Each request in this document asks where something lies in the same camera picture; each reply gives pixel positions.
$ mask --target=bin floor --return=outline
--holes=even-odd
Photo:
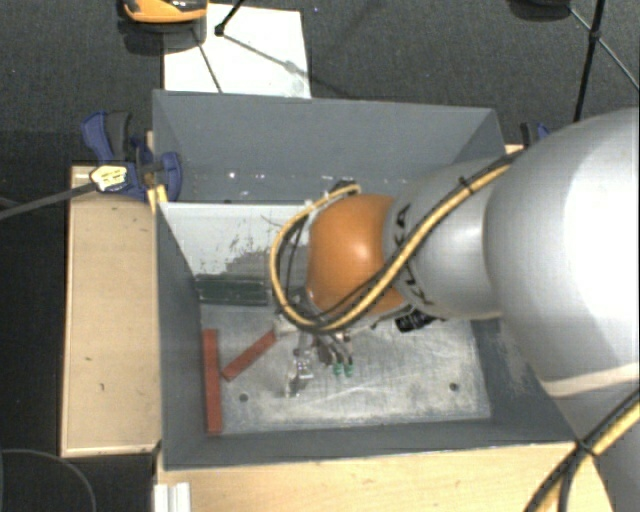
[[[220,367],[272,329],[273,308],[201,306],[218,331]],[[315,378],[284,396],[297,333],[282,337],[232,382],[221,382],[224,434],[486,419],[491,415],[471,326],[434,322],[401,334],[388,321],[353,335],[354,374],[315,361]]]

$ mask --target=blue clamp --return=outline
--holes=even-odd
[[[154,185],[165,185],[169,201],[176,201],[182,187],[178,154],[164,153],[158,162],[154,162],[154,155],[142,138],[128,136],[130,119],[131,114],[127,112],[98,111],[80,125],[84,143],[96,154],[100,165],[117,164],[127,170],[124,186],[99,191],[123,194],[145,202],[150,181]],[[153,174],[151,180],[145,179],[148,174]]]

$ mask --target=orange object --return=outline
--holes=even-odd
[[[350,196],[328,206],[311,225],[307,293],[322,311],[383,267],[382,229],[392,203],[390,196]],[[400,293],[390,288],[368,314],[385,313],[403,302]]]
[[[256,359],[258,359],[268,349],[275,345],[276,341],[278,341],[278,339],[276,338],[275,333],[272,330],[267,332],[266,334],[264,334],[264,336],[262,336],[262,338],[256,341],[247,350],[245,350],[242,354],[240,354],[227,366],[225,366],[225,368],[222,370],[222,376],[227,381],[231,382],[249,366],[251,366],[256,361]]]
[[[124,0],[127,15],[140,23],[183,23],[207,14],[207,0]]]
[[[202,355],[207,409],[207,434],[222,433],[222,403],[220,398],[220,373],[218,372],[218,332],[202,331]]]

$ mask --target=clamp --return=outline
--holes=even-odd
[[[116,193],[146,202],[148,193],[160,185],[167,199],[176,201],[182,187],[182,166],[178,154],[163,153],[155,161],[153,152],[141,137],[129,137],[131,114],[94,112],[80,128],[85,145],[98,158],[100,166],[91,180],[102,193]]]

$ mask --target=white paper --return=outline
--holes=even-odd
[[[210,4],[202,48],[223,93],[310,98],[302,18],[297,11],[241,7],[224,37],[214,29],[231,6]],[[164,57],[164,87],[218,92],[196,46]]]

